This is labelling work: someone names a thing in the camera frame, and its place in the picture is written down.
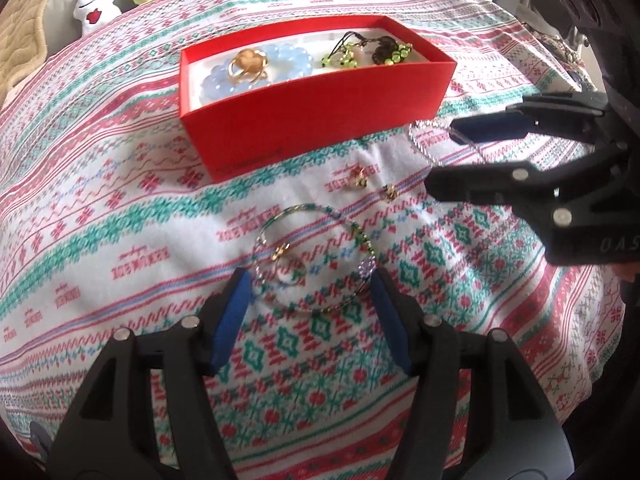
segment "light blue beaded bracelet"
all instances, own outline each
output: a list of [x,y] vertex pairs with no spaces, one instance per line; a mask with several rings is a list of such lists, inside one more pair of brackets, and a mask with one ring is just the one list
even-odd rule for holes
[[220,65],[213,67],[211,74],[202,82],[202,101],[211,103],[274,83],[284,83],[292,79],[311,75],[313,72],[313,58],[304,48],[292,44],[268,44],[256,47],[266,55],[267,66],[272,71],[270,78],[242,78],[240,80],[229,76],[229,65],[233,59],[227,59]]

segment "silver screw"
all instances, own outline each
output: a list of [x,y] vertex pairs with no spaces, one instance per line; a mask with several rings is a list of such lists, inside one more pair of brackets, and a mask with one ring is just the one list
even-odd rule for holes
[[554,223],[558,227],[569,227],[573,217],[567,208],[559,207],[554,211]]
[[198,316],[187,316],[180,320],[180,324],[183,328],[196,328],[200,324],[200,318]]
[[501,328],[491,330],[491,339],[497,343],[506,343],[509,340],[509,334]]
[[422,318],[422,320],[426,326],[430,326],[432,328],[436,328],[442,324],[442,318],[434,316],[433,314],[427,314]]
[[113,338],[116,341],[126,341],[127,339],[129,339],[129,335],[131,334],[131,330],[129,330],[128,328],[119,328],[117,329],[114,333],[113,333]]
[[525,170],[524,168],[518,168],[517,170],[513,170],[511,176],[518,182],[524,182],[529,178],[529,171]]

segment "open jewelry box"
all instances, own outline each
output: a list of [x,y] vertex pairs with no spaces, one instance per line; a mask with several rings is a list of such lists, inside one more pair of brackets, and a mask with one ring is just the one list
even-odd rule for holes
[[[411,44],[403,62],[357,68],[322,66],[347,31]],[[204,79],[224,72],[239,51],[305,49],[311,75],[269,83],[213,102]],[[240,30],[180,55],[180,119],[214,182],[287,158],[420,119],[433,119],[456,62],[386,16],[303,18]]]

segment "christmas patterned fabric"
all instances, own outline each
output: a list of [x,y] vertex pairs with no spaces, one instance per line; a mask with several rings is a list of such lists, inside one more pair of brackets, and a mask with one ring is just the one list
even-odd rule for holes
[[[55,436],[115,328],[148,333],[196,312],[249,263],[266,219],[308,202],[363,226],[380,264],[425,312],[467,331],[507,330],[561,420],[589,395],[620,336],[618,283],[606,269],[547,265],[508,208],[435,203],[422,185],[429,163],[405,131],[210,181],[177,117],[180,50],[338,13],[386,14],[458,61],[444,121],[573,84],[512,16],[482,0],[155,0],[63,50],[0,116],[0,400],[27,449],[31,421]],[[417,139],[443,164],[478,161],[443,132]],[[586,152],[540,136],[483,151],[541,167]],[[366,188],[350,184],[356,166]],[[385,184],[398,198],[385,198]],[[276,291],[281,302],[322,307],[358,286],[362,253],[339,224],[300,213],[266,237],[271,247],[290,242],[307,269],[304,286]],[[369,298],[319,317],[263,298],[228,365],[207,380],[239,477],[383,478],[415,381],[392,362]],[[468,409],[462,379],[451,463]],[[152,386],[162,459],[175,465],[161,374]]]

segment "patterned blanket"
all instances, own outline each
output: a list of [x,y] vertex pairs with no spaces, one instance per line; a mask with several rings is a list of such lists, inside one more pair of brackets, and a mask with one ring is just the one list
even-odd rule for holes
[[[507,330],[561,420],[589,395],[622,328],[617,282],[606,269],[548,265],[506,208],[435,203],[421,184],[428,162],[402,129],[210,181],[177,117],[180,50],[338,13],[386,14],[458,61],[443,120],[572,85],[512,16],[482,0],[156,0],[63,50],[0,115],[0,400],[27,449],[32,420],[55,435],[114,328],[152,332],[197,311],[249,263],[262,222],[303,202],[359,222],[425,312],[473,332]],[[438,131],[418,141],[445,164],[477,157]],[[489,160],[542,167],[584,151],[540,136],[484,147]],[[367,188],[348,184],[356,165]],[[396,200],[382,196],[385,184],[398,187]],[[361,253],[326,218],[292,216],[267,237],[290,242],[308,269],[306,285],[278,291],[281,300],[324,305],[358,285]],[[320,317],[259,297],[207,387],[240,478],[346,479],[383,478],[415,382],[393,364],[366,295]],[[162,459],[175,465],[161,374],[153,393]],[[451,462],[468,394],[463,376]]]

